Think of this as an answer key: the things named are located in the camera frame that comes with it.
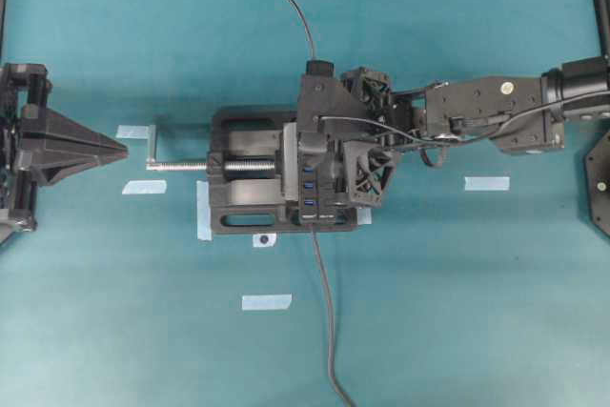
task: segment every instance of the silver screw head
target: silver screw head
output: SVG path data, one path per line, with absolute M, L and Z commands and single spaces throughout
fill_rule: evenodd
M 499 87 L 499 90 L 504 95 L 510 95 L 515 90 L 515 84 L 511 81 L 505 81 L 504 83 L 502 83 L 502 86 Z

